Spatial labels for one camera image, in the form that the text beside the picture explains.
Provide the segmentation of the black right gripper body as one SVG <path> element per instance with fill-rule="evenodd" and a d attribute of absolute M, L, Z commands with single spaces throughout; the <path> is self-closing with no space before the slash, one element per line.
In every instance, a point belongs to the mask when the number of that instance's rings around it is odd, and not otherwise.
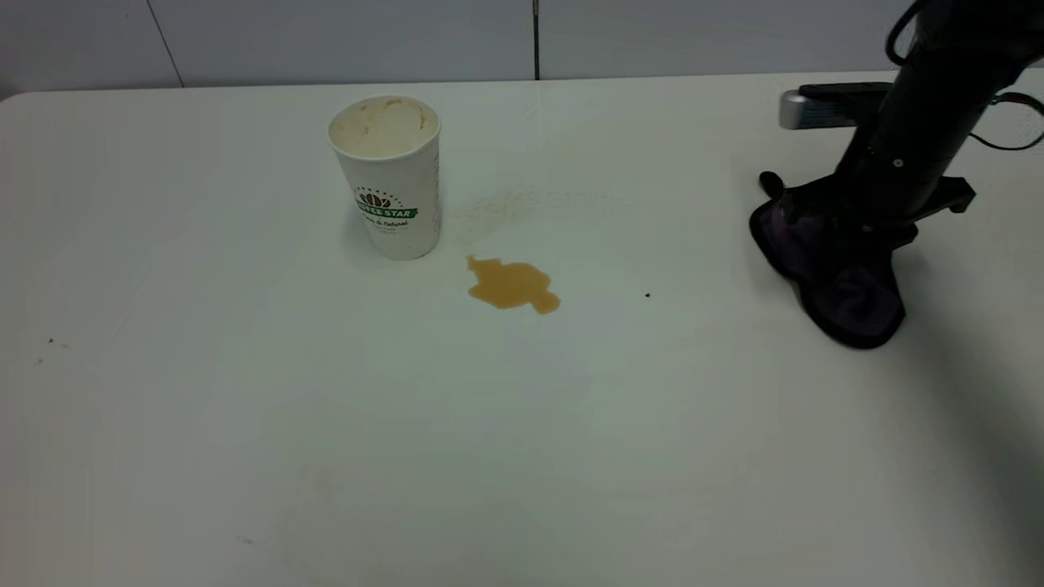
<path fill-rule="evenodd" d="M 975 190 L 946 171 L 974 114 L 879 114 L 856 130 L 835 171 L 801 186 L 824 191 L 825 215 L 788 226 L 784 245 L 885 245 L 885 227 L 965 212 Z"/>

